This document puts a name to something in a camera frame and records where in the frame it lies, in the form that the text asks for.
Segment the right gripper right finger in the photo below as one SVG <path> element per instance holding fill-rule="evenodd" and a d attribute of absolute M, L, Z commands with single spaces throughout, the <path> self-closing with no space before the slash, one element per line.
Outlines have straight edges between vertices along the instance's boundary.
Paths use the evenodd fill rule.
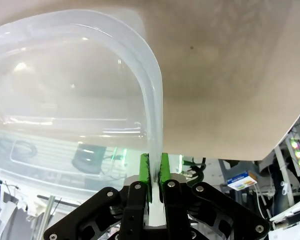
<path fill-rule="evenodd" d="M 191 220 L 207 226 L 223 240 L 263 240 L 270 223 L 206 182 L 188 185 L 170 172 L 169 156 L 161 155 L 160 189 L 169 239 L 204 240 Z"/>

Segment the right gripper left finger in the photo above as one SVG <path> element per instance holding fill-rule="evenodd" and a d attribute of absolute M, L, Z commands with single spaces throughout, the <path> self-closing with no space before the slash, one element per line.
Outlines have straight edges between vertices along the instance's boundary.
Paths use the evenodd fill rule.
<path fill-rule="evenodd" d="M 149 155 L 140 156 L 139 174 L 128 177 L 121 190 L 105 187 L 43 234 L 45 240 L 98 240 L 121 224 L 120 239 L 141 238 L 144 211 L 149 200 Z"/>

